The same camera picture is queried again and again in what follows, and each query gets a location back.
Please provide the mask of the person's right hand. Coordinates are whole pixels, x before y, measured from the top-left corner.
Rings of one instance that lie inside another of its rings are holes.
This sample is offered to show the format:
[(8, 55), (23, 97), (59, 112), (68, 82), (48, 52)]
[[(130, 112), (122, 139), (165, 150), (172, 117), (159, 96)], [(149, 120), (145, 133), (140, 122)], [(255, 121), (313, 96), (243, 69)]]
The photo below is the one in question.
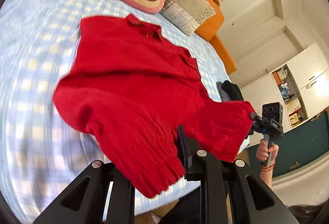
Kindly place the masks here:
[(278, 152), (279, 146), (277, 144), (273, 144), (268, 148), (266, 141), (261, 139), (256, 151), (256, 158), (261, 162), (268, 160), (269, 164), (273, 164), (276, 161)]

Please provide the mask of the person's right forearm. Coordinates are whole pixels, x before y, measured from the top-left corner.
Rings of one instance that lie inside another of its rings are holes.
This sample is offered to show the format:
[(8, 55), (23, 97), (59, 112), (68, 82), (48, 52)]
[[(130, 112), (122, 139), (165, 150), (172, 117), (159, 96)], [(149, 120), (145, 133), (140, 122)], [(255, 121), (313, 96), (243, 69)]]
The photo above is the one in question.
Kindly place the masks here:
[(273, 177), (273, 170), (276, 162), (271, 161), (268, 163), (267, 166), (260, 166), (260, 178), (264, 181), (264, 183), (269, 187), (272, 188), (272, 177)]

